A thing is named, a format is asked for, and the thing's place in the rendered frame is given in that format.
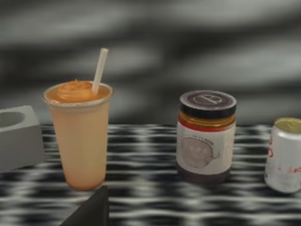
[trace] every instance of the gray box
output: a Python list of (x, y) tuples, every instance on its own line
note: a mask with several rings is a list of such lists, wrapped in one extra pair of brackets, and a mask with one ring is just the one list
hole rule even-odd
[(44, 161), (41, 127), (32, 107), (0, 110), (0, 172)]

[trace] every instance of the aluminum can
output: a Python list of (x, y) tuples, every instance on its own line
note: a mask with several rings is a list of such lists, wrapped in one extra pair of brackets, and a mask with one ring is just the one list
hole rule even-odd
[(281, 193), (301, 188), (301, 120), (280, 118), (272, 128), (264, 179)]

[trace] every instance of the cup rim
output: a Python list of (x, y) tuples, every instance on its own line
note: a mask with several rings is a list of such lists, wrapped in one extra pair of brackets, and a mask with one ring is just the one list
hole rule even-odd
[(101, 99), (98, 99), (98, 100), (92, 100), (92, 101), (87, 101), (87, 102), (76, 102), (76, 103), (60, 103), (60, 102), (57, 102), (57, 101), (54, 101), (54, 100), (50, 100), (47, 98), (46, 94), (52, 90), (52, 89), (55, 89), (63, 84), (65, 84), (67, 82), (63, 82), (63, 83), (60, 83), (60, 84), (57, 84), (57, 85), (54, 85), (54, 86), (51, 86), (49, 87), (48, 89), (46, 89), (43, 94), (42, 94), (42, 99), (44, 100), (44, 102), (48, 105), (51, 105), (51, 106), (55, 106), (55, 107), (60, 107), (60, 108), (70, 108), (70, 107), (76, 107), (76, 108), (79, 108), (79, 107), (89, 107), (89, 106), (94, 106), (94, 105), (99, 105), (99, 104), (102, 104), (106, 101), (108, 101), (114, 90), (111, 86), (109, 86), (108, 84), (105, 84), (105, 83), (99, 83), (100, 86), (104, 86), (106, 88), (109, 89), (110, 93), (109, 95), (107, 95), (106, 97), (104, 98), (101, 98)]

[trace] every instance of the dark pointed object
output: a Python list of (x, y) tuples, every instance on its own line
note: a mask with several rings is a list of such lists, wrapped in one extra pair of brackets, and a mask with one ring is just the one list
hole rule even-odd
[(108, 220), (108, 187), (102, 186), (60, 226), (107, 226)]

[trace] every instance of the jar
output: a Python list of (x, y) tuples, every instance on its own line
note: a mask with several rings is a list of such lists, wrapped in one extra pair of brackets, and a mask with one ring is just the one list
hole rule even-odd
[(176, 165), (187, 182), (224, 182), (232, 163), (236, 99), (217, 91), (192, 91), (180, 97)]

